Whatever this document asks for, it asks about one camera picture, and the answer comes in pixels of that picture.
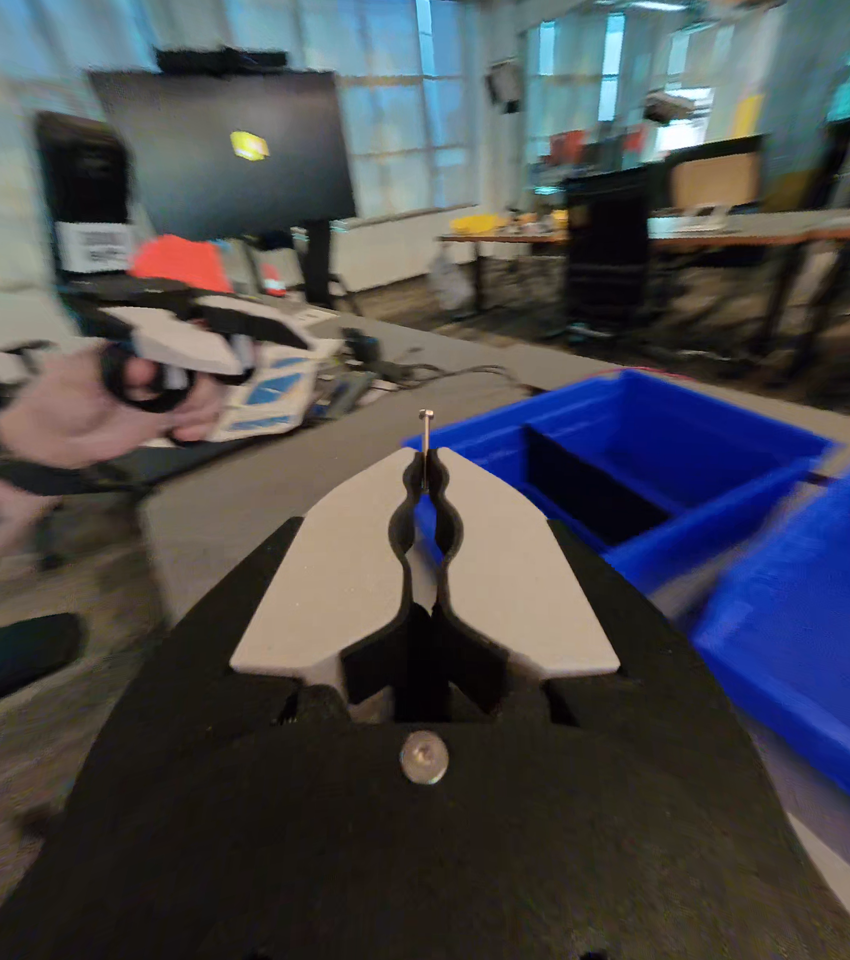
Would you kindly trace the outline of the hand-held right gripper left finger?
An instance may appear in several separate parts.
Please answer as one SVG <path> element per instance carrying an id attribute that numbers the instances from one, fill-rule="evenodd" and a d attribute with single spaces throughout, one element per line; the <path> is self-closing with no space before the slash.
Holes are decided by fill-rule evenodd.
<path id="1" fill-rule="evenodd" d="M 400 448 L 302 519 L 230 659 L 240 674 L 391 683 L 411 603 L 419 452 Z"/>

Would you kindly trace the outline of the black wristwatch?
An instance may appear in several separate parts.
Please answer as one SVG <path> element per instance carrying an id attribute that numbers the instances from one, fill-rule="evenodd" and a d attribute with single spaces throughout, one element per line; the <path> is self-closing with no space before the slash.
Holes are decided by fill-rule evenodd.
<path id="1" fill-rule="evenodd" d="M 68 469 L 20 458 L 0 440 L 0 481 L 42 498 L 91 494 L 94 477 L 81 469 Z"/>

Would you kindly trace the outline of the dark grey pad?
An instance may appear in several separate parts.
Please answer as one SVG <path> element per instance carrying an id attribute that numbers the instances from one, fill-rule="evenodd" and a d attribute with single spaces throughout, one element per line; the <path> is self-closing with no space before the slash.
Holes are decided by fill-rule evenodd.
<path id="1" fill-rule="evenodd" d="M 376 382 L 372 371 L 349 369 L 341 373 L 311 409 L 314 420 L 333 422 L 353 411 Z"/>

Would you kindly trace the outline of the person's left hand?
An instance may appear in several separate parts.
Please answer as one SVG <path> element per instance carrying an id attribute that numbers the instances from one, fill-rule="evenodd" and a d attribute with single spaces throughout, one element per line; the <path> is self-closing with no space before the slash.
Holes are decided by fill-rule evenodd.
<path id="1" fill-rule="evenodd" d="M 64 470 L 109 461 L 166 434 L 202 441 L 215 430 L 225 387 L 200 374 L 187 397 L 165 413 L 118 401 L 105 388 L 104 342 L 57 354 L 0 412 L 0 444 L 17 459 Z"/>

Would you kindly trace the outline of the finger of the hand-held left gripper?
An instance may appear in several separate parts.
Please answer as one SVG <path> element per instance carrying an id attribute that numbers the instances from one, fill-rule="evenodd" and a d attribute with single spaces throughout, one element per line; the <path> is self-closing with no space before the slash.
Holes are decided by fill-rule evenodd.
<path id="1" fill-rule="evenodd" d="M 239 336 L 306 352 L 315 341 L 283 311 L 235 294 L 203 294 L 192 301 L 192 319 L 227 339 Z"/>
<path id="2" fill-rule="evenodd" d="M 246 381 L 256 369 L 256 350 L 246 334 L 219 333 L 155 307 L 119 306 L 130 353 L 153 364 Z"/>

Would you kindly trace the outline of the black studio light panel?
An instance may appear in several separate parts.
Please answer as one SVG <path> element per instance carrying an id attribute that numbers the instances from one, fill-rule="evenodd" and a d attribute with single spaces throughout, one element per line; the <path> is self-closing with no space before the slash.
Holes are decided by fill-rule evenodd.
<path id="1" fill-rule="evenodd" d="M 524 101 L 524 70 L 510 58 L 491 64 L 485 76 L 491 104 L 501 114 L 517 114 Z"/>
<path id="2" fill-rule="evenodd" d="M 696 110 L 694 99 L 675 95 L 673 91 L 650 90 L 643 103 L 643 120 L 663 127 L 692 118 Z"/>

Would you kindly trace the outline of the red bag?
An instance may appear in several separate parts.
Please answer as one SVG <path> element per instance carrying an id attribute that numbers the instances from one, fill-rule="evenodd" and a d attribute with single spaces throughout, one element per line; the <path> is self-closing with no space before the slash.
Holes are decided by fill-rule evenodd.
<path id="1" fill-rule="evenodd" d="M 128 273 L 138 279 L 180 282 L 213 293 L 235 292 L 215 243 L 194 242 L 175 235 L 145 241 L 133 254 Z"/>

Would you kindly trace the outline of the printed leaflet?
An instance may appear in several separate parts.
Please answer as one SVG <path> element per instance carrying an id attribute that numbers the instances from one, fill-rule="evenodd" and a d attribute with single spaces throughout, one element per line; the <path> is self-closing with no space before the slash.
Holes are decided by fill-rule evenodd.
<path id="1" fill-rule="evenodd" d="M 246 381 L 232 386 L 224 402 L 213 443 L 287 433 L 311 411 L 321 378 L 336 365 L 344 348 L 338 314 L 328 308 L 299 303 L 283 311 L 315 341 L 314 351 L 268 342 L 255 342 L 256 369 Z"/>

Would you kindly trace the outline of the white printed sign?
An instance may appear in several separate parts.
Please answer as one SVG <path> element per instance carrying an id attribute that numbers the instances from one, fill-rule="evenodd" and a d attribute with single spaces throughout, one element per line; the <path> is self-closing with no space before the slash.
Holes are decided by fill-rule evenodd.
<path id="1" fill-rule="evenodd" d="M 455 314 L 468 307 L 474 288 L 452 257 L 449 247 L 440 245 L 429 264 L 427 279 L 440 308 Z"/>

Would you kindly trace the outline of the black panel with tan insert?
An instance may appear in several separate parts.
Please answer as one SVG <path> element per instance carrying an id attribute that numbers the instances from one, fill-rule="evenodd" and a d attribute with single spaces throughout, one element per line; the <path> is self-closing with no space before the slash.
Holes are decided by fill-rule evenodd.
<path id="1" fill-rule="evenodd" d="M 762 199 L 763 134 L 673 150 L 662 160 L 659 208 L 750 208 Z"/>

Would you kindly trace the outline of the black video bar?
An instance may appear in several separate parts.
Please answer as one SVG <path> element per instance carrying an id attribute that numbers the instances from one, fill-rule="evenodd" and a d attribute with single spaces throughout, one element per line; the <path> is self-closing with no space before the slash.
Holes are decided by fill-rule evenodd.
<path id="1" fill-rule="evenodd" d="M 240 77 L 265 76 L 286 71 L 284 51 L 253 51 L 220 46 L 214 50 L 153 48 L 156 66 L 167 76 Z"/>

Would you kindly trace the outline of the black high-back chair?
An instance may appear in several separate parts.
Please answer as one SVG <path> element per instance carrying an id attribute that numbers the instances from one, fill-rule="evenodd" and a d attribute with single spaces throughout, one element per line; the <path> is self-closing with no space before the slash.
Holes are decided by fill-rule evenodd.
<path id="1" fill-rule="evenodd" d="M 562 186 L 570 341 L 616 341 L 638 325 L 646 308 L 651 258 L 647 169 L 578 175 Z"/>

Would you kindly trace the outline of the blue storage bin with divider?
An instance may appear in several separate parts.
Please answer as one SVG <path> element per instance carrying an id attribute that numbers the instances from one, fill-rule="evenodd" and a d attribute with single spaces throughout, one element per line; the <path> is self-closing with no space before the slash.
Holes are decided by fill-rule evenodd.
<path id="1" fill-rule="evenodd" d="M 528 497 L 530 426 L 671 513 L 671 520 L 599 551 L 650 596 L 750 539 L 836 443 L 634 370 L 590 377 L 436 428 L 448 447 Z"/>

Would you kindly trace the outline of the blue plastic storage bin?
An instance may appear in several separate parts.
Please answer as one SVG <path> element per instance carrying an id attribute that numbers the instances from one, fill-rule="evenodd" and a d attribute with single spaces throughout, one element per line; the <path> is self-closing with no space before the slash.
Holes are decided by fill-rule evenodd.
<path id="1" fill-rule="evenodd" d="M 736 706 L 850 795 L 850 472 L 728 570 L 693 643 Z"/>

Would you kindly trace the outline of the black monitor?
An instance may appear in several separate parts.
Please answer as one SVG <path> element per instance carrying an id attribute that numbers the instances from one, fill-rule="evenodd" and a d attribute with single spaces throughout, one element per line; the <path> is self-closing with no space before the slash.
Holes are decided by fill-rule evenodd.
<path id="1" fill-rule="evenodd" d="M 334 72 L 88 78 L 157 234 L 273 249 L 272 234 L 304 231 L 306 300 L 333 307 L 332 223 L 357 215 Z"/>

